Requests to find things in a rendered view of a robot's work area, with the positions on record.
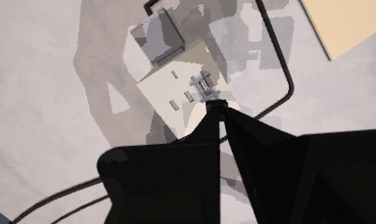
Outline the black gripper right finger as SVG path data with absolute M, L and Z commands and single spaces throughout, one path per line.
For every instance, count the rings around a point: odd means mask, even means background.
M 227 139 L 258 224 L 302 224 L 316 174 L 376 164 L 376 129 L 295 136 L 224 108 Z

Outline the beige flat rectangular mat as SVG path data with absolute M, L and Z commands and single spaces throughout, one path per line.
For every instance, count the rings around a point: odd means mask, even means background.
M 376 0 L 299 0 L 329 61 L 376 33 Z

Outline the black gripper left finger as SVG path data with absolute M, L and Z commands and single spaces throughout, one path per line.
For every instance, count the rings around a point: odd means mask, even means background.
M 110 149 L 97 171 L 112 204 L 117 196 L 201 193 L 208 224 L 221 224 L 219 113 L 210 109 L 182 143 Z

